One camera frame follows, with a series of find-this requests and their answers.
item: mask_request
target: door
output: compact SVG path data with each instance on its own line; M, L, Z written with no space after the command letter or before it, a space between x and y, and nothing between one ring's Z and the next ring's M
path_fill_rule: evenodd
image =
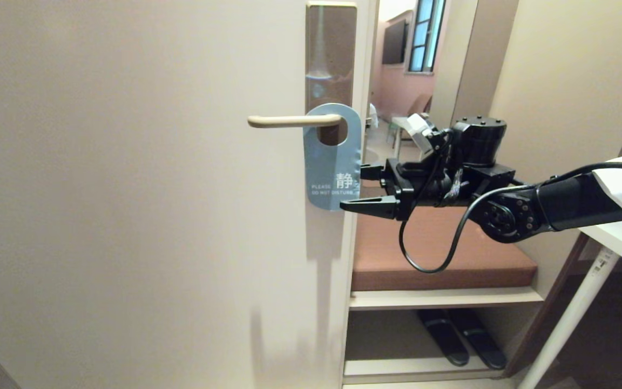
M376 2L356 7L366 117ZM306 33L302 0L0 2L20 387L340 386L353 218L309 206L301 128L246 122L306 113Z

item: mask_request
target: television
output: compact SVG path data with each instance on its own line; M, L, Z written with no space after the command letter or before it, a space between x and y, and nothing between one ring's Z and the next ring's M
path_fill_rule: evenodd
M402 64L407 46L407 21L391 25L383 36L383 64Z

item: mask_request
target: cable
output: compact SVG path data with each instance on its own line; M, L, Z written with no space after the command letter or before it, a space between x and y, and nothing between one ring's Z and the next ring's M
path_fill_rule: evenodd
M402 225L400 225L400 234L399 234L399 239L398 242L400 244L400 251L402 251L402 256L404 256L405 259L407 259L407 262L412 265L413 268L417 269L418 271L422 272L422 273L427 273L427 274L434 274L434 273L439 273L441 271L444 271L450 264L450 262L452 261L452 257L455 256L455 252L457 250L457 244L459 243L459 237L462 234L462 231L464 230L464 225L467 223L467 219L469 219L469 215L472 213L472 211L474 210L474 208L479 205L481 202L483 202L484 200L488 199L491 196L494 195L499 195L501 193L507 193L507 192L516 192L518 190L527 190L527 189L531 189L534 187L541 187L543 185L547 185L547 184L553 184L555 182L560 182L561 180L565 180L565 179L570 179L572 177L575 177L577 175L583 175L585 173L589 173L592 172L593 170L598 170L598 169L622 169L622 162L602 162L602 163L593 163L591 165L585 165L583 167L579 167L575 170L571 170L568 173L565 173L563 175L560 176L556 176L556 177L551 177L551 179L546 180L545 182L542 182L540 184L530 184L530 185L517 185L517 186L509 186L509 187L502 187L499 189L495 189L495 190L491 190L489 192L486 192L484 194L482 194L481 196L477 197L476 200L474 200L472 202L472 204L469 204L469 206L467 207L467 209L464 211L464 214L462 215L462 219L459 220L459 224L457 224L457 229L455 230L455 234L452 237L452 243L450 245L450 251L448 252L448 255L446 256L445 260L443 261L443 263L437 267L436 269L424 269L421 266L419 266L419 264L415 263L414 260L412 260L412 258L410 257L410 255L407 253L407 249L405 249L404 247L404 229L407 226L407 220L402 222ZM435 169L434 171L431 173L431 176L429 177L429 180L432 178L432 176L434 175ZM422 192L424 191L424 188L422 188L422 190L420 190L420 196L422 194ZM415 202L415 205L412 207L412 211L414 210L414 207L416 206L416 203L418 202L418 198L417 201Z

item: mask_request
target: cushioned bench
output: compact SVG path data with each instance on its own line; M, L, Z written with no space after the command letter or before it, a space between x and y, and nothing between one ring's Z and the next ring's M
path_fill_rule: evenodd
M433 269L445 259L463 207L418 207L405 230L412 259ZM400 222L359 215L353 291L444 290L529 286L536 263L514 244L498 243L467 222L450 266L438 274L416 271L400 252Z

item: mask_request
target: door handle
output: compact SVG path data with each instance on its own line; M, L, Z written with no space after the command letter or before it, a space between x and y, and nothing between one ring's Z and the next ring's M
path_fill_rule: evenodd
M249 116L253 128L285 128L286 126L333 126L340 124L342 116L335 113L306 116Z

